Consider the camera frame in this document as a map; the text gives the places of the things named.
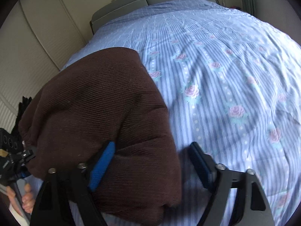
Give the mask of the left hand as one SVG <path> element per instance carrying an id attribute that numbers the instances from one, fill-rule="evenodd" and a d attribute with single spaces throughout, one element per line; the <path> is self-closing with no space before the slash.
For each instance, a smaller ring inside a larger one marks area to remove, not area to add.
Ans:
<path id="1" fill-rule="evenodd" d="M 35 199 L 34 199 L 34 195 L 31 192 L 31 186 L 29 183 L 26 183 L 26 185 L 24 186 L 24 191 L 25 194 L 22 197 L 22 205 L 21 207 L 24 209 L 24 211 L 26 213 L 32 213 L 33 211 L 33 207 L 35 204 Z M 17 205 L 16 201 L 15 201 L 15 192 L 14 190 L 7 186 L 6 187 L 6 193 L 8 195 L 8 198 L 10 200 L 10 204 L 12 205 L 13 209 L 20 215 L 22 216 L 22 210 L 19 208 L 19 206 Z"/>

